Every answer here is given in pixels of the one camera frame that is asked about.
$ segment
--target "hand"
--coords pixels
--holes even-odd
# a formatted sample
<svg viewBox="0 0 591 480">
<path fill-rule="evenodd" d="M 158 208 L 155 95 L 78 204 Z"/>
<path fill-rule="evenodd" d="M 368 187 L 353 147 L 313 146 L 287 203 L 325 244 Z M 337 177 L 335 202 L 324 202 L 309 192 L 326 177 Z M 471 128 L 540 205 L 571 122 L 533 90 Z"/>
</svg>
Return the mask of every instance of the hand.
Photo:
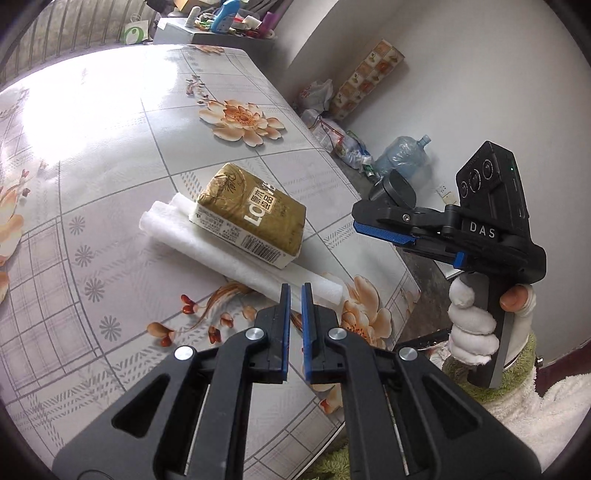
<svg viewBox="0 0 591 480">
<path fill-rule="evenodd" d="M 473 306 L 474 291 L 456 278 L 449 288 L 452 304 L 447 311 L 453 323 L 447 347 L 451 354 L 466 365 L 484 365 L 499 349 L 493 334 L 496 321 L 490 313 Z M 513 331 L 505 364 L 513 360 L 527 343 L 535 307 L 531 285 L 515 285 L 505 292 L 500 304 L 506 312 L 515 313 Z"/>
</svg>

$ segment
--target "silver screw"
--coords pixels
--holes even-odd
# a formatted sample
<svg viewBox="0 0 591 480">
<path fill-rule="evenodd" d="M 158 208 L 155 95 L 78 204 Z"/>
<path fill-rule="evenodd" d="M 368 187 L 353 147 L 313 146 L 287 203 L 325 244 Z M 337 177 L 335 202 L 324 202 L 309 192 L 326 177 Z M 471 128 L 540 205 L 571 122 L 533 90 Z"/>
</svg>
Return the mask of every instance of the silver screw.
<svg viewBox="0 0 591 480">
<path fill-rule="evenodd" d="M 342 340 L 347 336 L 347 330 L 344 328 L 331 328 L 329 330 L 329 337 L 333 340 Z"/>
<path fill-rule="evenodd" d="M 174 357 L 177 360 L 189 360 L 193 356 L 193 349 L 188 345 L 178 347 L 174 351 Z"/>
<path fill-rule="evenodd" d="M 259 327 L 249 328 L 246 331 L 246 338 L 249 340 L 258 340 L 265 336 L 265 332 Z"/>
<path fill-rule="evenodd" d="M 402 360 L 406 360 L 407 362 L 411 362 L 418 357 L 417 351 L 409 346 L 401 348 L 398 354 Z"/>
</svg>

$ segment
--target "black camera device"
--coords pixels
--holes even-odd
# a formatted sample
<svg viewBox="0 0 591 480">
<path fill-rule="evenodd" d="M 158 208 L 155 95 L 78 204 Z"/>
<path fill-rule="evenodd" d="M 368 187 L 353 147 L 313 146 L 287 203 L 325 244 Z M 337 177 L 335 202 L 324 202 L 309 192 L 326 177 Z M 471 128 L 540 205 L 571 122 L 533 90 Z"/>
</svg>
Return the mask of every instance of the black camera device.
<svg viewBox="0 0 591 480">
<path fill-rule="evenodd" d="M 491 362 L 468 380 L 498 388 L 512 330 L 500 296 L 516 283 L 544 278 L 544 249 L 530 238 L 529 214 L 513 153 L 485 142 L 456 175 L 460 206 L 443 212 L 408 208 L 392 196 L 360 200 L 353 206 L 358 233 L 392 242 L 405 251 L 453 265 L 467 273 L 462 280 L 476 293 L 475 305 L 497 321 L 501 345 Z"/>
</svg>

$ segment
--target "device handle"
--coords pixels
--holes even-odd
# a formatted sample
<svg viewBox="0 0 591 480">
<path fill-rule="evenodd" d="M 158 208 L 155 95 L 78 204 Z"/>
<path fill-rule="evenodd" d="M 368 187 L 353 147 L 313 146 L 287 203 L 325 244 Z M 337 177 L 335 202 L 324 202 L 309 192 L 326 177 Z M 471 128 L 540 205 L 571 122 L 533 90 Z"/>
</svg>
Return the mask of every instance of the device handle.
<svg viewBox="0 0 591 480">
<path fill-rule="evenodd" d="M 470 370 L 468 381 L 477 387 L 499 388 L 514 321 L 514 314 L 504 311 L 499 301 L 515 282 L 508 277 L 487 276 L 477 272 L 464 273 L 460 279 L 474 290 L 474 306 L 486 310 L 495 319 L 494 334 L 499 339 L 499 349 L 491 355 L 491 361 Z"/>
</svg>

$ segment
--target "white cloth roll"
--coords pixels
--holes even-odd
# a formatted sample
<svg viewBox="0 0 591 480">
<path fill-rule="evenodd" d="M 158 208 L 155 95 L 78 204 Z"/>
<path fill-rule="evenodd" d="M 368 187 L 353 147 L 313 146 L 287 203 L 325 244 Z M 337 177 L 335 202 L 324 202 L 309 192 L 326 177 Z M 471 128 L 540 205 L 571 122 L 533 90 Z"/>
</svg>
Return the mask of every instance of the white cloth roll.
<svg viewBox="0 0 591 480">
<path fill-rule="evenodd" d="M 301 312 L 301 286 L 312 285 L 314 302 L 336 309 L 343 287 L 293 263 L 280 270 L 189 221 L 195 203 L 177 193 L 170 204 L 155 202 L 139 220 L 139 228 L 156 240 L 222 275 L 244 283 L 271 300 L 279 301 L 281 284 L 291 286 L 291 308 Z"/>
</svg>

